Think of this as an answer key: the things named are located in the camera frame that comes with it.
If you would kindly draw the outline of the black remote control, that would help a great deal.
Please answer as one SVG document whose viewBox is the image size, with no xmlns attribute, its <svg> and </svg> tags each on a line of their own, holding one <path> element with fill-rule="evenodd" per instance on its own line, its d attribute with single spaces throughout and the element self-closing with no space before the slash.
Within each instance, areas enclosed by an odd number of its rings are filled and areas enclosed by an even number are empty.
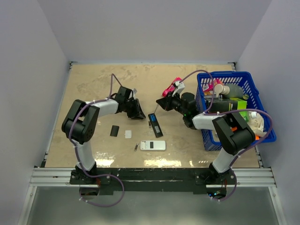
<svg viewBox="0 0 300 225">
<path fill-rule="evenodd" d="M 157 120 L 157 117 L 156 117 L 156 121 L 155 121 L 155 122 L 153 122 L 153 121 L 151 120 L 151 117 L 150 117 L 151 114 L 148 115 L 148 118 L 149 118 L 149 120 L 150 120 L 150 123 L 151 123 L 151 126 L 152 126 L 152 128 L 153 128 L 154 134 L 155 134 L 156 138 L 160 138 L 160 137 L 163 136 L 161 127 L 160 127 L 160 125 L 159 125 L 159 122 L 158 122 L 158 120 Z"/>
</svg>

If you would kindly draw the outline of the white battery cover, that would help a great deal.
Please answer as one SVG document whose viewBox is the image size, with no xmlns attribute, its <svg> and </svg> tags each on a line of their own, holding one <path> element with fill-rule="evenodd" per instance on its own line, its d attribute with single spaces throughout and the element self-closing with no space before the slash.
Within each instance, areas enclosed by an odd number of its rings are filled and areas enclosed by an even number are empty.
<svg viewBox="0 0 300 225">
<path fill-rule="evenodd" d="M 126 130 L 125 131 L 125 138 L 126 139 L 132 138 L 132 131 L 131 130 Z"/>
</svg>

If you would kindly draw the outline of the white remote control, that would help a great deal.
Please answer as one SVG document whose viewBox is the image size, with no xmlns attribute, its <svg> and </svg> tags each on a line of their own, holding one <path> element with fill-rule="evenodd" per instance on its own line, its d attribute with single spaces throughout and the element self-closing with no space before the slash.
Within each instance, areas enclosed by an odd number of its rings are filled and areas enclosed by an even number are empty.
<svg viewBox="0 0 300 225">
<path fill-rule="evenodd" d="M 140 150 L 142 151 L 165 151 L 165 141 L 141 141 Z"/>
</svg>

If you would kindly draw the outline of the black battery cover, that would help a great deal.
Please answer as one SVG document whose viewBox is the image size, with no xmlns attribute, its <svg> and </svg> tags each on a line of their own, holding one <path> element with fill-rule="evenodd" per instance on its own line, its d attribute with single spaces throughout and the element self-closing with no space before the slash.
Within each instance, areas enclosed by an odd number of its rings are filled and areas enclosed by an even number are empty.
<svg viewBox="0 0 300 225">
<path fill-rule="evenodd" d="M 112 125 L 110 136 L 117 137 L 119 132 L 119 126 Z"/>
</svg>

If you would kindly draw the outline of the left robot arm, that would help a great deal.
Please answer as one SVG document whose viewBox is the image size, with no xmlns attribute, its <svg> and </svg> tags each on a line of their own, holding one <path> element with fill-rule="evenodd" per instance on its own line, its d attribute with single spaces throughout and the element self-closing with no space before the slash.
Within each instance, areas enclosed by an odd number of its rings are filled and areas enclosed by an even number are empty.
<svg viewBox="0 0 300 225">
<path fill-rule="evenodd" d="M 75 100 L 69 109 L 61 130 L 73 144 L 81 179 L 92 184 L 97 179 L 97 165 L 92 155 L 90 140 L 99 117 L 125 112 L 131 120 L 146 118 L 132 89 L 120 86 L 117 93 L 103 100 L 85 102 Z"/>
</svg>

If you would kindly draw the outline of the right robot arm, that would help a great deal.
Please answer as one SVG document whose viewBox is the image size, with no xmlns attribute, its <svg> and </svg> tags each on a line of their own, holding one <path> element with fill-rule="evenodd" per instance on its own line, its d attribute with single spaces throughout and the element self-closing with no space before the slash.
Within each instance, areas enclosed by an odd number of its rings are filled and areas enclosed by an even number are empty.
<svg viewBox="0 0 300 225">
<path fill-rule="evenodd" d="M 225 179 L 225 173 L 238 153 L 255 141 L 255 134 L 239 112 L 225 115 L 212 115 L 199 112 L 194 94 L 168 94 L 156 100 L 165 111 L 175 110 L 182 114 L 184 124 L 190 129 L 216 131 L 221 143 L 217 158 L 210 164 L 208 178 L 214 184 Z"/>
</svg>

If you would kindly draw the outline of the blue battery in black remote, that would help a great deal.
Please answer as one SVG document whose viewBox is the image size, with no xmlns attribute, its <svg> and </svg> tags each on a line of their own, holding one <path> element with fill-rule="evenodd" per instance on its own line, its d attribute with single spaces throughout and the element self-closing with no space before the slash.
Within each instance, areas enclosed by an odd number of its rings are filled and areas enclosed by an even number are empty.
<svg viewBox="0 0 300 225">
<path fill-rule="evenodd" d="M 154 114 L 151 114 L 150 117 L 151 117 L 151 120 L 152 120 L 153 122 L 156 121 L 156 116 L 155 116 Z"/>
</svg>

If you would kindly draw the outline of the pink snack box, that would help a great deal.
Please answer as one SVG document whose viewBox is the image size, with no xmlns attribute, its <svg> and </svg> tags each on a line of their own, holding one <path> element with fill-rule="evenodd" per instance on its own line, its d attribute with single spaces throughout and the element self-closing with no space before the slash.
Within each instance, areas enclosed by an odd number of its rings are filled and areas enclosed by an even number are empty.
<svg viewBox="0 0 300 225">
<path fill-rule="evenodd" d="M 202 90 L 203 90 L 203 92 L 212 91 L 213 88 L 214 88 L 217 84 L 223 85 L 223 82 L 216 78 L 216 79 L 214 79 L 214 81 L 211 81 L 210 83 L 204 85 L 203 88 L 202 88 Z"/>
</svg>

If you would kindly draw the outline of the black green carton box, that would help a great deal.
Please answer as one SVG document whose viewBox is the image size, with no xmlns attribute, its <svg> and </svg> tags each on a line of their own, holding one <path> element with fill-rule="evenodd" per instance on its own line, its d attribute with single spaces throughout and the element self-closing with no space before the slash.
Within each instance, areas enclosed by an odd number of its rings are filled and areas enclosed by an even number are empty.
<svg viewBox="0 0 300 225">
<path fill-rule="evenodd" d="M 209 113 L 223 113 L 232 110 L 246 109 L 247 101 L 231 98 L 231 99 L 214 99 L 211 108 L 208 110 Z"/>
</svg>

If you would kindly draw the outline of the grey bottle beige cap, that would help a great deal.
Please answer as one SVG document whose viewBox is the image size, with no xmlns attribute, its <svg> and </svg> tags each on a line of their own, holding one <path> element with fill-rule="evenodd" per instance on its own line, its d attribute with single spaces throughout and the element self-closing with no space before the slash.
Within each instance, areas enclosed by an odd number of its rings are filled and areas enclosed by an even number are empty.
<svg viewBox="0 0 300 225">
<path fill-rule="evenodd" d="M 214 87 L 214 94 L 222 95 L 223 98 L 230 99 L 230 98 L 238 98 L 242 100 L 248 100 L 249 95 L 243 92 L 243 89 L 235 84 L 229 83 L 226 85 L 217 84 Z"/>
</svg>

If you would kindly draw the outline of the orange juice bottle green label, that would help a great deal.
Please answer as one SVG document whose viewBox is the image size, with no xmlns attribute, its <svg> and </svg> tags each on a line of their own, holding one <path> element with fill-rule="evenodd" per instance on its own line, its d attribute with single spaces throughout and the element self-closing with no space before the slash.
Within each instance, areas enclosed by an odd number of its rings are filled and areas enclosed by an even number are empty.
<svg viewBox="0 0 300 225">
<path fill-rule="evenodd" d="M 257 118 L 257 112 L 255 112 L 255 111 L 242 111 L 242 112 L 240 112 L 240 115 L 243 117 L 243 119 L 246 122 L 249 122 L 249 121 Z"/>
</svg>

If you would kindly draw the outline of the blue plastic basket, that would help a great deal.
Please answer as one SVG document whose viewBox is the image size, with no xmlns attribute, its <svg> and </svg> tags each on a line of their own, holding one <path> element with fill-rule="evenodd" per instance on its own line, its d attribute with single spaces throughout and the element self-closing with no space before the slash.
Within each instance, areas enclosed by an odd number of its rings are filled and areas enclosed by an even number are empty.
<svg viewBox="0 0 300 225">
<path fill-rule="evenodd" d="M 264 112 L 265 107 L 261 101 L 262 88 L 258 81 L 252 76 L 251 73 L 246 71 L 216 71 L 211 73 L 212 78 L 219 79 L 224 84 L 235 84 L 243 89 L 243 92 L 249 95 L 247 100 L 247 108 L 258 109 Z M 200 112 L 206 110 L 203 87 L 211 82 L 211 77 L 207 73 L 198 73 L 196 76 L 197 88 L 196 88 L 196 101 L 197 108 Z M 212 130 L 201 130 L 204 149 L 206 151 L 217 151 L 221 149 L 220 142 L 213 138 L 215 134 Z"/>
</svg>

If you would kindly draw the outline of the aluminium frame rail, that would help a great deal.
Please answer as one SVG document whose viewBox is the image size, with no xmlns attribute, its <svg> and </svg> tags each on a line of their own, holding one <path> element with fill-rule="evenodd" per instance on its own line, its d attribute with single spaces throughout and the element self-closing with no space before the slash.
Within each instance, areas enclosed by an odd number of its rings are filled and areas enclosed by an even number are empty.
<svg viewBox="0 0 300 225">
<path fill-rule="evenodd" d="M 69 186 L 72 168 L 35 168 L 30 184 L 32 186 Z M 238 187 L 276 187 L 270 168 L 234 168 Z"/>
</svg>

